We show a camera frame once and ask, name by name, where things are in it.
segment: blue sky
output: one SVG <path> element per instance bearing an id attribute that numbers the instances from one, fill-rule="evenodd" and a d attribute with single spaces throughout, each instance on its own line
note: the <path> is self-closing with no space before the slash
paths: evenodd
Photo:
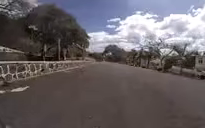
<path id="1" fill-rule="evenodd" d="M 200 6 L 204 0 L 41 0 L 55 3 L 73 14 L 87 30 L 109 31 L 107 20 L 114 17 L 125 18 L 135 11 L 145 11 L 167 16 L 171 13 L 185 13 L 191 5 Z"/>
<path id="2" fill-rule="evenodd" d="M 205 0 L 40 0 L 71 13 L 86 29 L 89 50 L 102 52 L 115 44 L 125 50 L 145 40 L 190 42 L 205 51 Z"/>

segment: bare tree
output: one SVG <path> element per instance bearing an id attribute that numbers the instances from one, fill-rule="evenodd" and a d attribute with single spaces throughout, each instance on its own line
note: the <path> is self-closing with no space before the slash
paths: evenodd
<path id="1" fill-rule="evenodd" d="M 180 64 L 180 74 L 182 74 L 183 69 L 183 61 L 185 60 L 186 55 L 190 55 L 193 52 L 187 51 L 188 46 L 190 46 L 189 42 L 175 44 L 173 49 L 179 56 L 179 64 Z"/>
<path id="2" fill-rule="evenodd" d="M 147 41 L 144 48 L 148 49 L 148 65 L 152 58 L 159 58 L 159 65 L 162 67 L 162 70 L 164 70 L 164 60 L 174 51 L 173 46 L 169 45 L 161 38 L 155 41 Z"/>

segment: asphalt road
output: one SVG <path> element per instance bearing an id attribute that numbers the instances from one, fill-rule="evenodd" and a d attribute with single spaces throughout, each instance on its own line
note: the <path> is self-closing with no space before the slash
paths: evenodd
<path id="1" fill-rule="evenodd" d="M 205 128 L 205 81 L 96 63 L 0 96 L 12 128 Z"/>

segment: wall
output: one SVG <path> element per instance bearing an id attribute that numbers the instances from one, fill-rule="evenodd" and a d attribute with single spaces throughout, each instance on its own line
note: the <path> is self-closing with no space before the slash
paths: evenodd
<path id="1" fill-rule="evenodd" d="M 0 85 L 16 80 L 41 76 L 57 71 L 83 66 L 90 61 L 60 61 L 60 62 L 0 62 Z"/>

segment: tree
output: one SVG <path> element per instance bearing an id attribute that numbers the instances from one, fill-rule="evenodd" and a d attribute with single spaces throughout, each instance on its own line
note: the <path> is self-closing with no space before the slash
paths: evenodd
<path id="1" fill-rule="evenodd" d="M 188 46 L 190 45 L 190 43 L 181 43 L 181 44 L 175 44 L 173 49 L 174 51 L 178 54 L 178 58 L 179 58 L 179 65 L 180 65 L 180 74 L 182 74 L 182 69 L 183 69 L 183 64 L 184 61 L 186 60 L 186 56 L 190 56 L 191 51 L 187 51 Z"/>
<path id="2" fill-rule="evenodd" d="M 0 0 L 0 15 L 24 16 L 33 6 L 27 0 Z"/>
<path id="3" fill-rule="evenodd" d="M 111 62 L 125 62 L 126 52 L 124 49 L 119 48 L 117 45 L 108 45 L 105 47 L 103 55 L 106 60 Z"/>
<path id="4" fill-rule="evenodd" d="M 147 51 L 146 55 L 148 58 L 147 68 L 152 58 L 159 58 L 160 67 L 164 71 L 164 60 L 173 53 L 174 49 L 172 45 L 167 44 L 163 39 L 158 40 L 147 40 L 144 45 L 144 49 Z"/>
<path id="5" fill-rule="evenodd" d="M 76 19 L 57 8 L 55 5 L 45 4 L 34 8 L 27 15 L 26 26 L 36 26 L 36 41 L 42 43 L 42 56 L 55 46 L 57 48 L 57 56 L 60 59 L 61 48 L 63 49 L 63 57 L 69 46 L 78 44 L 82 48 L 89 46 L 88 35 L 84 29 L 76 22 Z"/>

